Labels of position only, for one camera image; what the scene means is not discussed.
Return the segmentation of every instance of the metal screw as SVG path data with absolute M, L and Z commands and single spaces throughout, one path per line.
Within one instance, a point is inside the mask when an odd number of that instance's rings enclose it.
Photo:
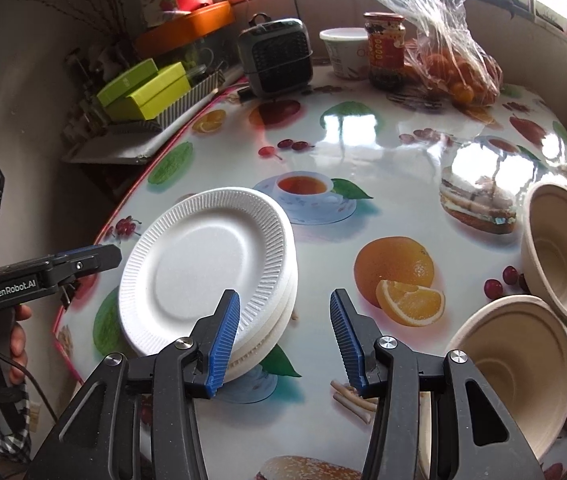
M 463 350 L 452 350 L 450 352 L 450 359 L 455 363 L 463 364 L 468 360 L 468 355 Z
M 117 352 L 113 354 L 108 354 L 103 359 L 103 362 L 107 366 L 118 366 L 119 364 L 121 364 L 121 361 L 123 361 L 123 356 Z
M 174 342 L 174 346 L 180 350 L 187 350 L 188 348 L 191 348 L 193 344 L 194 341 L 191 337 L 180 337 Z
M 393 337 L 390 337 L 389 335 L 385 335 L 379 338 L 379 346 L 381 346 L 381 348 L 387 348 L 388 350 L 391 350 L 393 348 L 396 348 L 398 344 L 399 343 L 397 343 L 397 340 Z

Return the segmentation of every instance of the yellow-green box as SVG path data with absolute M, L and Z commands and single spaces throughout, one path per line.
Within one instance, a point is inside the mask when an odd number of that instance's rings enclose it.
M 119 97 L 123 97 L 131 92 L 134 92 L 143 83 L 152 79 L 158 70 L 154 64 L 154 60 L 146 59 L 141 61 L 138 65 L 133 66 L 123 74 L 110 81 L 104 86 L 101 91 L 96 95 L 102 107 L 111 105 Z
M 181 63 L 166 66 L 155 77 L 105 108 L 115 123 L 154 119 L 190 90 Z

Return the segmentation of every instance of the glass jar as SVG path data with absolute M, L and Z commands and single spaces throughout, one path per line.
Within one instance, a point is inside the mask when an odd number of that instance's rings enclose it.
M 381 90 L 396 90 L 404 83 L 404 17 L 392 12 L 366 12 L 363 17 L 370 44 L 370 82 Z

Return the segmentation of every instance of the white plastic container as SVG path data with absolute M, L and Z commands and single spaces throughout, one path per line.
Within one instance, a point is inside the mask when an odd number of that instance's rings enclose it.
M 330 28 L 319 34 L 332 69 L 343 79 L 366 79 L 370 71 L 368 33 L 364 28 Z

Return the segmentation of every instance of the printed orange slice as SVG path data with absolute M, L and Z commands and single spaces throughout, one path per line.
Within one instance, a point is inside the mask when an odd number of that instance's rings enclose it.
M 406 326 L 426 326 L 443 315 L 445 297 L 439 290 L 381 280 L 377 301 L 390 319 Z
M 216 132 L 221 127 L 225 119 L 225 110 L 212 110 L 211 112 L 205 114 L 203 117 L 197 119 L 192 125 L 192 129 L 200 134 L 211 134 L 212 132 Z

